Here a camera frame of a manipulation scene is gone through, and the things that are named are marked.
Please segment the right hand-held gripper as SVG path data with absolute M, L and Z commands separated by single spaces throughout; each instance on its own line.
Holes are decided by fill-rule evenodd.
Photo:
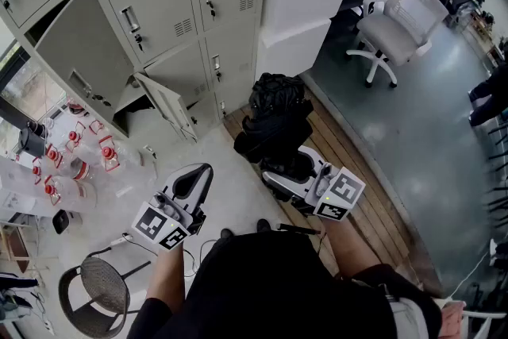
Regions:
M 314 171 L 313 176 L 295 179 L 286 174 L 263 171 L 262 180 L 274 196 L 293 206 L 310 206 L 312 214 L 320 218 L 342 221 L 355 207 L 362 195 L 365 183 L 346 167 L 338 169 L 324 159 L 314 149 L 302 145 L 298 151 L 307 156 Z

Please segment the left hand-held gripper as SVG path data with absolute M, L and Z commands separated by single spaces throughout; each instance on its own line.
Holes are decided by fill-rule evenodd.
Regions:
M 172 172 L 162 191 L 140 206 L 132 228 L 165 251 L 197 235 L 206 214 L 201 209 L 208 195 L 214 170 L 210 164 L 188 164 Z

